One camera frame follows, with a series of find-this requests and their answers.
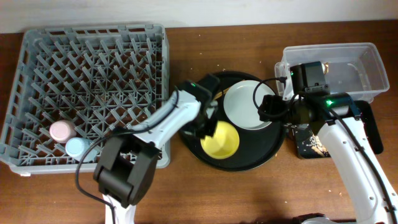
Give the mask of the yellow bowl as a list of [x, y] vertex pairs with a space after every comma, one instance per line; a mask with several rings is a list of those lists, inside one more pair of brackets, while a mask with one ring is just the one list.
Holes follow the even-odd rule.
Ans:
[[239, 148], [239, 134], [236, 128], [226, 121], [218, 121], [214, 135], [200, 140], [204, 152], [214, 159], [231, 157]]

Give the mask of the grey ceramic plate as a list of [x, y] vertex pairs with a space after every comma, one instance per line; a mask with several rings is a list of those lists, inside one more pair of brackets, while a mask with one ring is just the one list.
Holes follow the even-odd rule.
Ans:
[[223, 108], [228, 119], [239, 128], [254, 131], [267, 127], [270, 121], [261, 121], [252, 96], [259, 81], [244, 80], [235, 83], [226, 92]]

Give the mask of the food scraps with rice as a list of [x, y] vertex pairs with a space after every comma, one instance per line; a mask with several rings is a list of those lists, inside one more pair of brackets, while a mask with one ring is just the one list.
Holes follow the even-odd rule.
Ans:
[[316, 152], [322, 157], [326, 157], [328, 155], [326, 147], [321, 143], [319, 137], [314, 134], [310, 136], [303, 145], [309, 147], [313, 152]]

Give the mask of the blue plastic cup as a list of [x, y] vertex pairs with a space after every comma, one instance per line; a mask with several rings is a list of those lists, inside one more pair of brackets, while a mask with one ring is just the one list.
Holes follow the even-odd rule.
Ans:
[[[93, 141], [85, 138], [71, 138], [65, 145], [67, 154], [78, 162], [81, 161], [84, 153], [89, 149]], [[96, 158], [98, 151], [92, 149], [90, 153], [85, 157], [83, 162], [90, 162]]]

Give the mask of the pink plastic cup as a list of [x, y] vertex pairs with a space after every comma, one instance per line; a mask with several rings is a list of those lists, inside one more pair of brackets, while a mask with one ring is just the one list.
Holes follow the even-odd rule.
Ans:
[[66, 143], [76, 136], [75, 125], [67, 120], [56, 121], [50, 125], [50, 136], [59, 143]]

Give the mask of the wooden chopstick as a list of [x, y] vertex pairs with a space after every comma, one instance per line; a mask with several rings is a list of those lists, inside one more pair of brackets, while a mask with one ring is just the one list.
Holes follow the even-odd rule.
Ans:
[[222, 96], [224, 96], [227, 93], [228, 90], [229, 90], [229, 88], [220, 91], [219, 93], [217, 93], [215, 95], [215, 97], [213, 99], [217, 100], [218, 98], [221, 98]]

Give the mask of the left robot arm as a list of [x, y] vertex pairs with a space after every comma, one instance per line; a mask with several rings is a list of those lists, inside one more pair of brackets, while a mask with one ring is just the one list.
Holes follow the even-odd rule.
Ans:
[[160, 149], [176, 132], [188, 126], [195, 137], [214, 133], [213, 98], [206, 88], [177, 89], [143, 123], [132, 129], [117, 128], [104, 139], [93, 178], [110, 211], [108, 223], [133, 223], [136, 205], [154, 179]]

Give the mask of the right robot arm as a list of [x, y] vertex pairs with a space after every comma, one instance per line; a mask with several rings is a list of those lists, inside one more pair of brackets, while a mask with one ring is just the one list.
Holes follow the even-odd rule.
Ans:
[[255, 106], [264, 121], [310, 125], [338, 169], [357, 223], [397, 223], [397, 193], [376, 159], [349, 94], [298, 92], [288, 102], [266, 95]]

